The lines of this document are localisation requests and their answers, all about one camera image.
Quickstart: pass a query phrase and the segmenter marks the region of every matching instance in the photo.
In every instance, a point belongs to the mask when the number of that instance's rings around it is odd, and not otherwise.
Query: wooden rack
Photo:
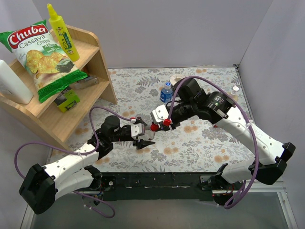
[[[10,64],[10,67],[34,93],[34,97],[29,104],[18,104],[0,96],[0,106],[7,112],[46,143],[65,149],[69,149],[65,144],[66,140],[98,98],[117,104],[99,39],[92,32],[68,25],[67,28],[80,54],[80,59],[75,62],[76,66],[79,69],[87,66],[90,74],[99,77],[100,83],[76,90],[81,101],[71,110],[62,113],[53,103],[58,94],[53,95],[43,103],[38,101],[33,78],[16,59]],[[54,32],[50,32],[57,41]]]

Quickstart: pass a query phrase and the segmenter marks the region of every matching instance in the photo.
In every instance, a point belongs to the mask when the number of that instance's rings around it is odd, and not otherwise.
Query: blue bottle label
[[[173,94],[165,94],[164,92],[161,91],[161,94],[160,94],[160,100],[163,102],[163,103],[168,103],[169,101],[172,100],[172,97],[173,97]]]

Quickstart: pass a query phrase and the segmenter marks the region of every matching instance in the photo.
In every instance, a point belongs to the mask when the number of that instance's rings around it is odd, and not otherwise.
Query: chip bag
[[[18,31],[0,33],[0,42],[33,76],[41,103],[69,84],[87,77],[54,41],[46,20]]]

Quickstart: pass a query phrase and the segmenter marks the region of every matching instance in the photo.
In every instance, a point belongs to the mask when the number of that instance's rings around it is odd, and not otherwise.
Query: shelf board
[[[75,63],[75,65],[82,69],[90,59],[98,52],[99,47],[79,40],[73,40],[77,48],[78,53],[80,54],[80,59]],[[21,104],[24,108],[30,111],[34,116],[40,117],[41,114],[50,106],[50,104],[55,100],[58,94],[51,96],[45,102],[40,103],[38,101],[38,94],[36,87],[34,85],[33,78],[27,73],[24,67],[15,60],[11,65],[12,70],[21,78],[25,85],[33,92],[34,97],[28,104]]]
[[[108,85],[109,81],[100,81],[97,85],[76,90],[81,101],[75,107],[63,113],[52,103],[39,119],[65,142]]]

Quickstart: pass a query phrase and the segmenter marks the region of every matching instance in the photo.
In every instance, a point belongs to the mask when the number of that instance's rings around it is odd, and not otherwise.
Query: floral pattern
[[[124,117],[141,117],[151,123],[150,112],[160,101],[160,90],[174,74],[198,75],[217,84],[227,92],[236,84],[240,86],[233,67],[195,68],[149,68],[111,69],[112,83],[118,104],[99,99],[95,105],[106,106]],[[208,93],[214,91],[210,85],[198,81]],[[238,93],[238,103],[249,114],[242,90]],[[96,128],[105,117],[104,110],[94,110],[92,119]],[[68,144],[76,150],[89,138],[91,130],[88,115],[82,120]],[[208,121],[197,116],[184,121],[174,131],[157,132],[156,144],[136,150],[131,142],[114,143],[114,149],[94,166],[102,172],[215,172],[223,163],[237,163],[253,157],[252,153],[220,128],[214,128]],[[50,162],[62,158],[64,154],[53,153]]]

